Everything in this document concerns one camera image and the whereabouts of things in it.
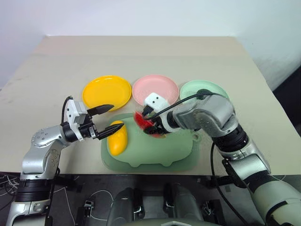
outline yellow mango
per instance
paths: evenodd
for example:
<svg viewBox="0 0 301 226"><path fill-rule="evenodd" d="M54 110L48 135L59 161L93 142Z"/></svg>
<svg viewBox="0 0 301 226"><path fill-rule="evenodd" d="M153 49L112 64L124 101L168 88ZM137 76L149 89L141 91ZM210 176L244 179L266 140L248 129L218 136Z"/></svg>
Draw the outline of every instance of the yellow mango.
<svg viewBox="0 0 301 226"><path fill-rule="evenodd" d="M123 121L114 121L111 125L123 123ZM127 128L123 125L116 133L108 137L109 151L111 155L119 155L127 147Z"/></svg>

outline white wall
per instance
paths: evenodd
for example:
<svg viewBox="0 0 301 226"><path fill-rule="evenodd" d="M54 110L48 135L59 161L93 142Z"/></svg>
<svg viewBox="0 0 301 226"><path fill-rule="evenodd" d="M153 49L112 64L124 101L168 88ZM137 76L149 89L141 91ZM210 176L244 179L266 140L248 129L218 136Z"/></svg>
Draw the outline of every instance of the white wall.
<svg viewBox="0 0 301 226"><path fill-rule="evenodd" d="M301 0L0 0L0 87L44 35L235 36L274 89L301 63Z"/></svg>

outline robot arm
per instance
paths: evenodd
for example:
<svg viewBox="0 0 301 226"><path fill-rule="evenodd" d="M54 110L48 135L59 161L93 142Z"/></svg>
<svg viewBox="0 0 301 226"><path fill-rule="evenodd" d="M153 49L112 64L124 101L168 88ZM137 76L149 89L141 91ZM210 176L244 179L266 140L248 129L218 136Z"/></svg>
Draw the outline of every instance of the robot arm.
<svg viewBox="0 0 301 226"><path fill-rule="evenodd" d="M262 219L269 226L301 225L301 195L289 184L274 178L268 162L246 132L239 125L231 102L211 93L200 90L197 100L178 107L169 107L162 114L156 102L164 102L157 94L145 100L147 113L157 113L150 117L155 123L144 132L154 134L182 129L203 129L213 140L223 156L222 161L235 185L248 188L253 202Z"/></svg>
<svg viewBox="0 0 301 226"><path fill-rule="evenodd" d="M123 123L98 132L92 116L107 112L113 105L102 105L86 110L82 102L68 101L68 122L41 129L32 137L29 152L22 162L22 172L16 199L10 206L6 226L51 225L48 216L54 178L57 173L61 150L85 137L99 140L118 131Z"/></svg>

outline yellow plate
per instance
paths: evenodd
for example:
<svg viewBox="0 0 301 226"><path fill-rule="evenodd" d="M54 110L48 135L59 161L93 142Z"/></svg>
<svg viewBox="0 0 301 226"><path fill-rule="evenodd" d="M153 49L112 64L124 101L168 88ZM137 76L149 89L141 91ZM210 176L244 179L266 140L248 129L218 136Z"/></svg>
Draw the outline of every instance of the yellow plate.
<svg viewBox="0 0 301 226"><path fill-rule="evenodd" d="M110 111L125 105L132 95L127 80L116 75L106 75L90 81L83 90L82 98L89 108L99 105L114 105Z"/></svg>

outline beige table surface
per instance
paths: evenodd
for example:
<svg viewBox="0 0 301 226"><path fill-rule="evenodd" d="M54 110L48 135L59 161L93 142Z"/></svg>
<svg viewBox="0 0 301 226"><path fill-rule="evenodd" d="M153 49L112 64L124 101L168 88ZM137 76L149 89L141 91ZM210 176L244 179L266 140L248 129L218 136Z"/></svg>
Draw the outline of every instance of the beige table surface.
<svg viewBox="0 0 301 226"><path fill-rule="evenodd" d="M132 85L147 74L166 75L179 87L194 79L219 84L229 94L241 125L269 161L272 173L301 173L301 139L234 38L116 36L46 37L19 67L0 91L0 171L19 172L32 135L60 123L64 99L72 95L81 100L89 81L109 74ZM131 98L123 108L94 120L100 130L113 115L137 108ZM210 175L210 145L211 140L203 134L195 168L159 174ZM216 173L224 175L222 158L215 154ZM62 150L59 167L61 173L116 173L103 165L100 142L91 139Z"/></svg>

